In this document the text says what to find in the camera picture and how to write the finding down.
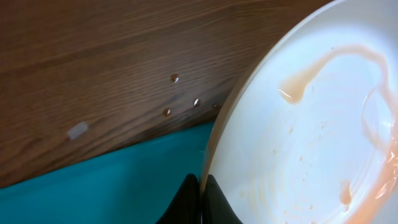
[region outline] teal fabric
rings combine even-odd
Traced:
[[[199,175],[213,124],[127,147],[0,190],[0,224],[155,223],[188,173]]]

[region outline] teal placemat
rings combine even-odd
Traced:
[[[155,223],[188,173],[199,175],[213,123],[127,147],[0,190],[0,224]]]

